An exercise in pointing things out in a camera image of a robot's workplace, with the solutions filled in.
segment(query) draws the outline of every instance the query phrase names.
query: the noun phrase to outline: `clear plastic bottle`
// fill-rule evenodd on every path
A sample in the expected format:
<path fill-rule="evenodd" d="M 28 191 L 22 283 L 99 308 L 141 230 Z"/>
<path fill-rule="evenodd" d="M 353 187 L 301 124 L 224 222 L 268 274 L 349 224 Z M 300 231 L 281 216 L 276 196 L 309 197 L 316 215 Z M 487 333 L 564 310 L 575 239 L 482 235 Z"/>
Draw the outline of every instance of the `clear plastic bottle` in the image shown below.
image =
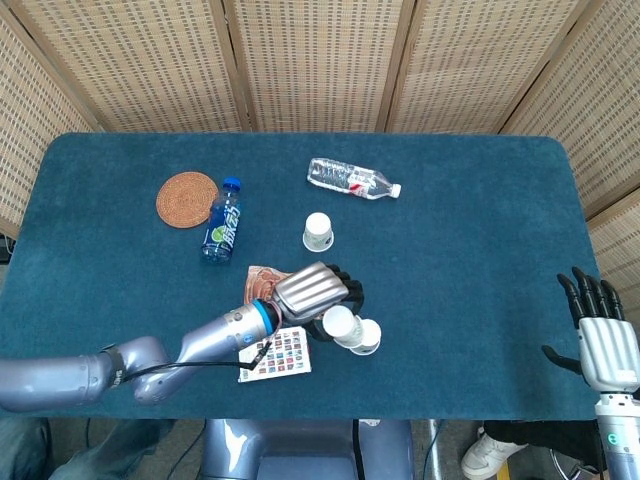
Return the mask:
<path fill-rule="evenodd" d="M 233 253 L 238 223 L 240 221 L 240 180 L 224 179 L 220 195 L 211 205 L 207 233 L 202 243 L 202 255 L 212 263 L 229 261 Z"/>
<path fill-rule="evenodd" d="M 329 158 L 311 159 L 307 180 L 318 187 L 369 200 L 385 196 L 398 198 L 401 189 L 401 185 L 392 184 L 380 172 Z"/>

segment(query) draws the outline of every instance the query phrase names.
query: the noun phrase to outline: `white paper cup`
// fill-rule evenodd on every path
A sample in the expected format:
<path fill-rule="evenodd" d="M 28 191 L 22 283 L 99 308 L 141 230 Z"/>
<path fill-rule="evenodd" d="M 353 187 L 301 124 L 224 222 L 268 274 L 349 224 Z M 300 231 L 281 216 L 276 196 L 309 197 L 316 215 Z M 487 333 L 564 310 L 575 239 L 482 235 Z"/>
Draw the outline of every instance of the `white paper cup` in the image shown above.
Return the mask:
<path fill-rule="evenodd" d="M 304 226 L 302 243 L 312 252 L 324 252 L 333 245 L 331 219 L 322 212 L 312 213 Z"/>
<path fill-rule="evenodd" d="M 322 327 L 341 347 L 352 348 L 362 343 L 360 317 L 345 306 L 336 305 L 327 310 L 322 317 Z"/>
<path fill-rule="evenodd" d="M 380 346 L 382 330 L 375 321 L 366 319 L 360 322 L 362 325 L 362 342 L 350 350 L 356 355 L 371 355 Z"/>

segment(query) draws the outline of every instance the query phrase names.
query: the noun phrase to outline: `blue bottle cap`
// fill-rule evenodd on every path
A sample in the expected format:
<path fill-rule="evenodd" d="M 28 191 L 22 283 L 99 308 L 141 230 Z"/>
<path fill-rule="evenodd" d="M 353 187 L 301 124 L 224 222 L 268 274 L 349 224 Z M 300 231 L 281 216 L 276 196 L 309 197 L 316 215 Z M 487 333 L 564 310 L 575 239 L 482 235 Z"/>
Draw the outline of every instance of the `blue bottle cap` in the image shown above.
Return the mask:
<path fill-rule="evenodd" d="M 223 183 L 223 187 L 224 186 L 231 186 L 231 187 L 235 187 L 238 190 L 240 190 L 241 187 L 241 183 L 240 183 L 240 179 L 236 178 L 236 177 L 227 177 L 224 179 L 224 183 Z"/>

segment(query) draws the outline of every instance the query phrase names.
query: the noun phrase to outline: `bottle label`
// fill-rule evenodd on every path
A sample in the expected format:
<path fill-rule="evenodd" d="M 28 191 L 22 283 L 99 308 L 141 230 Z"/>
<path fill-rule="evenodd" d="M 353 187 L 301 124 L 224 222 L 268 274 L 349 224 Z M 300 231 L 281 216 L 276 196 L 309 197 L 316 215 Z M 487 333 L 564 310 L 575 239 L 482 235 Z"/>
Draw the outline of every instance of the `bottle label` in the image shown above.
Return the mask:
<path fill-rule="evenodd" d="M 214 209 L 204 244 L 217 247 L 231 253 L 236 239 L 240 209 L 233 205 L 225 205 L 224 210 Z"/>
<path fill-rule="evenodd" d="M 366 197 L 369 193 L 370 170 L 359 169 L 356 167 L 349 175 L 349 193 L 357 197 Z"/>

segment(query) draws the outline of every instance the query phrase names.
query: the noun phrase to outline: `white sneaker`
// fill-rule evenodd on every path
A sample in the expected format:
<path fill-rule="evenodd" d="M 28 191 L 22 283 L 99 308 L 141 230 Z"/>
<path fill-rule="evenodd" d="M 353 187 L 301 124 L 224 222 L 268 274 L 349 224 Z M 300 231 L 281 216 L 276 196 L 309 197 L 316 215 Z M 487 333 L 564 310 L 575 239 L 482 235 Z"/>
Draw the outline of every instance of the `white sneaker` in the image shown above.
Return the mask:
<path fill-rule="evenodd" d="M 462 473 L 469 480 L 487 480 L 500 471 L 507 458 L 526 446 L 499 442 L 485 433 L 464 454 Z"/>

